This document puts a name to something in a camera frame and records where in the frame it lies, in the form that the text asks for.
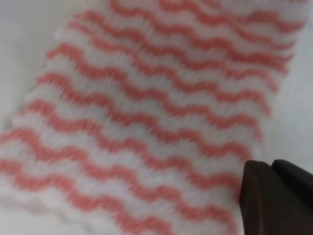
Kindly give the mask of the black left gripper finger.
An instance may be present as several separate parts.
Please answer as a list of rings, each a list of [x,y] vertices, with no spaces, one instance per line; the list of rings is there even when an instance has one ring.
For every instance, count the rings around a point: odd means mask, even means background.
[[[311,235],[313,175],[286,160],[248,161],[240,208],[246,235]]]

